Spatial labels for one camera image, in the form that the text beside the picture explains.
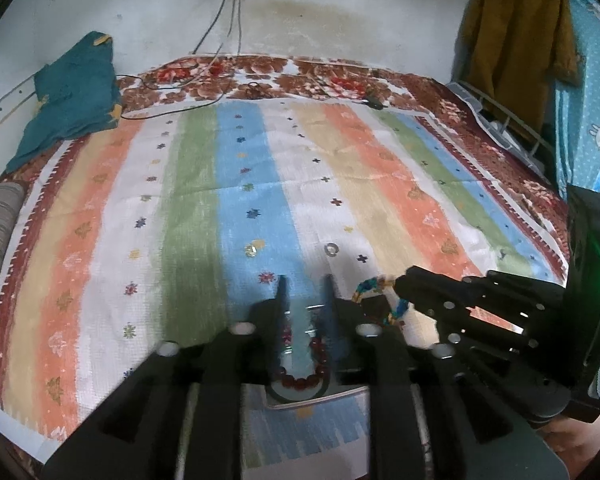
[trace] teal cloth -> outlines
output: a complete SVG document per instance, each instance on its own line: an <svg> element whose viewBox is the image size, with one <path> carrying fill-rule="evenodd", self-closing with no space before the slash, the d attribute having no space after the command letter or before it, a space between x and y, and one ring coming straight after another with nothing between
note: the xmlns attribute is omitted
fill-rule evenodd
<svg viewBox="0 0 600 480"><path fill-rule="evenodd" d="M27 124L17 152L7 164L7 173L17 170L57 140L77 139L118 125L111 114L120 102L111 62L113 40L93 44L102 36L102 32L90 32L35 75L36 95L44 104Z"/></svg>

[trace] bed sheet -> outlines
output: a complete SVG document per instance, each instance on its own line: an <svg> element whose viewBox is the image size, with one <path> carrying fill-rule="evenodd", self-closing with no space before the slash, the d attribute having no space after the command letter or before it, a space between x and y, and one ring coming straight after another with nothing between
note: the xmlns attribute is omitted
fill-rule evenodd
<svg viewBox="0 0 600 480"><path fill-rule="evenodd" d="M295 311L319 302L327 273L343 297L411 265L563 282L560 200L471 132L450 92L413 81L445 113L403 84L402 110L227 99L62 144L1 276L1 431L44 462L159 341L210 339L281 275ZM432 320L403 321L412 344L435 341ZM246 407L245 478L366 472L364 394L269 410L248 390Z"/></svg>

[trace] orange stripe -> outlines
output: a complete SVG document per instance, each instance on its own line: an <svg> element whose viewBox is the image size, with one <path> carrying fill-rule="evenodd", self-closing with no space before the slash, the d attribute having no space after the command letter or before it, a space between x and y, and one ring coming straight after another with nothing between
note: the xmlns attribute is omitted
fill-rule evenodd
<svg viewBox="0 0 600 480"><path fill-rule="evenodd" d="M70 216L64 239L58 245L51 286L43 303L38 368L34 396L41 420L38 431L48 436L55 428L70 434L78 425L75 345L79 332L82 292L89 281L93 250L102 225L102 212L129 146L144 121L123 121L109 136L82 175L77 207Z"/></svg>
<svg viewBox="0 0 600 480"><path fill-rule="evenodd" d="M393 205L414 246L430 263L430 270L459 279L463 272L479 274L464 252L438 202L424 193L411 171L374 137L347 105L322 105L328 120L358 151L360 160L375 173L378 189Z"/></svg>

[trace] red bead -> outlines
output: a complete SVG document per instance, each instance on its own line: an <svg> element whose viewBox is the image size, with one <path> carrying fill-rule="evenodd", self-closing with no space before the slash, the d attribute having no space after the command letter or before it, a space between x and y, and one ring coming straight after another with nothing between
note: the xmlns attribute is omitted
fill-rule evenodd
<svg viewBox="0 0 600 480"><path fill-rule="evenodd" d="M315 388L320 383L320 377L316 374L311 374L306 378L306 385L308 388Z"/></svg>
<svg viewBox="0 0 600 480"><path fill-rule="evenodd" d="M295 379L294 379L293 375L288 375L287 374L287 375L285 375L285 376L282 377L282 385L285 388L293 388L294 387L294 382L295 382Z"/></svg>
<svg viewBox="0 0 600 480"><path fill-rule="evenodd" d="M294 388L299 392L301 392L302 390L306 390L306 379L296 379L296 381L294 382Z"/></svg>

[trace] silver screw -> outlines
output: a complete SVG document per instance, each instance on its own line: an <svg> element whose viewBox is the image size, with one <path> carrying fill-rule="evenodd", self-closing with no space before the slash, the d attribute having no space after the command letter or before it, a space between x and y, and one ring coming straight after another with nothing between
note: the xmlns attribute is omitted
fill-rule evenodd
<svg viewBox="0 0 600 480"><path fill-rule="evenodd" d="M233 335L251 335L256 331L256 326L253 323L240 322L229 327L229 332Z"/></svg>
<svg viewBox="0 0 600 480"><path fill-rule="evenodd" d="M362 337L376 337L382 332L382 327L373 323L361 323L356 327L356 333Z"/></svg>
<svg viewBox="0 0 600 480"><path fill-rule="evenodd" d="M155 352L162 357L173 357L179 351L180 346L178 345L178 343L174 343L173 341L165 341L158 347L158 349Z"/></svg>
<svg viewBox="0 0 600 480"><path fill-rule="evenodd" d="M456 350L446 343L436 343L431 347L431 353L438 359L448 359L456 354Z"/></svg>

